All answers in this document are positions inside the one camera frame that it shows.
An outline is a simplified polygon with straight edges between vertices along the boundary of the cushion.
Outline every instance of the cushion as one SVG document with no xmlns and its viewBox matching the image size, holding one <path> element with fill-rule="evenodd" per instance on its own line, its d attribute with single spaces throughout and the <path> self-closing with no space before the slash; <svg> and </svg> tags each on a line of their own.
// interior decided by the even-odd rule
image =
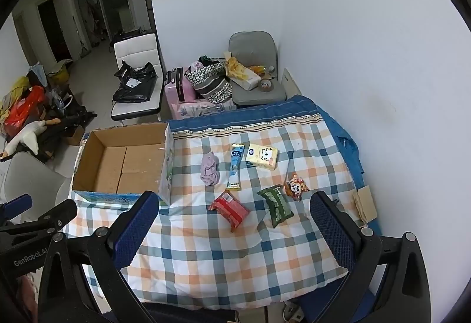
<svg viewBox="0 0 471 323">
<path fill-rule="evenodd" d="M 273 90 L 270 92 L 262 92 L 258 86 L 251 91 L 246 91 L 240 85 L 233 82 L 232 101 L 239 106 L 253 106 L 286 100 L 286 92 L 281 83 L 276 78 L 271 80 L 271 82 Z"/>
<path fill-rule="evenodd" d="M 220 104 L 232 96 L 232 86 L 225 76 L 225 63 L 217 63 L 199 68 L 193 72 L 188 70 L 185 77 L 194 89 L 213 104 Z"/>
</svg>

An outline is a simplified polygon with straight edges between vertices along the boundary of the purple cloth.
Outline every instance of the purple cloth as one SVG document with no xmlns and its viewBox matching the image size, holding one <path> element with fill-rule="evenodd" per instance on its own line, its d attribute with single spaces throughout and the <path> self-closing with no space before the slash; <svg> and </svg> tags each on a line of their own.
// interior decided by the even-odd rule
<svg viewBox="0 0 471 323">
<path fill-rule="evenodd" d="M 213 152 L 209 152 L 203 156 L 201 161 L 201 175 L 206 186 L 211 186 L 219 182 L 219 172 L 217 168 L 216 157 Z"/>
</svg>

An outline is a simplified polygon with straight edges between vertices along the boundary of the small cardboard box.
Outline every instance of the small cardboard box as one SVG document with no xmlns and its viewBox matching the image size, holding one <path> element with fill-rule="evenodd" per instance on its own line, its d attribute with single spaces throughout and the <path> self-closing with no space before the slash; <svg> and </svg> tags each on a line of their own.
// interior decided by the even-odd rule
<svg viewBox="0 0 471 323">
<path fill-rule="evenodd" d="M 270 146 L 250 144 L 247 152 L 246 163 L 269 170 L 275 170 L 278 149 Z"/>
<path fill-rule="evenodd" d="M 378 217 L 369 186 L 358 189 L 353 194 L 353 201 L 363 223 L 371 222 Z"/>
<path fill-rule="evenodd" d="M 82 137 L 85 134 L 85 129 L 82 125 L 79 125 L 74 130 L 74 133 L 71 135 L 66 135 L 65 142 L 67 145 L 70 146 L 80 146 L 80 142 L 82 141 Z"/>
<path fill-rule="evenodd" d="M 72 190 L 89 201 L 117 195 L 157 193 L 170 205 L 174 141 L 167 123 L 92 131 L 72 180 Z"/>
</svg>

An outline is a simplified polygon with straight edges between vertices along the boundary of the open cardboard box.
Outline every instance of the open cardboard box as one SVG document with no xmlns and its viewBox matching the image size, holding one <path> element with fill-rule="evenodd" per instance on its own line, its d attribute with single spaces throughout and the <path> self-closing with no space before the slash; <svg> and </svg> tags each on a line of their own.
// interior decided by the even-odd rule
<svg viewBox="0 0 471 323">
<path fill-rule="evenodd" d="M 72 180 L 72 190 L 88 201 L 136 198 L 151 190 L 170 205 L 173 136 L 167 123 L 92 131 Z"/>
</svg>

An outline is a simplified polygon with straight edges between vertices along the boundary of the doorway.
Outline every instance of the doorway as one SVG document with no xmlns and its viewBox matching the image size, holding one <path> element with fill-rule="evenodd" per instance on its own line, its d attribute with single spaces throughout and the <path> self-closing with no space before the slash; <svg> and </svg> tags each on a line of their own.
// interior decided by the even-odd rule
<svg viewBox="0 0 471 323">
<path fill-rule="evenodd" d="M 76 0 L 79 14 L 92 47 L 108 38 L 107 26 L 99 0 Z"/>
<path fill-rule="evenodd" d="M 46 38 L 48 39 L 49 46 L 51 47 L 52 54 L 56 58 L 56 61 L 59 62 L 65 59 L 71 59 L 72 56 L 65 43 L 53 0 L 47 0 L 39 4 L 38 11 L 44 33 L 46 34 Z"/>
<path fill-rule="evenodd" d="M 102 0 L 102 4 L 111 37 L 134 28 L 128 0 Z"/>
<path fill-rule="evenodd" d="M 75 0 L 90 44 L 134 29 L 129 0 Z"/>
</svg>

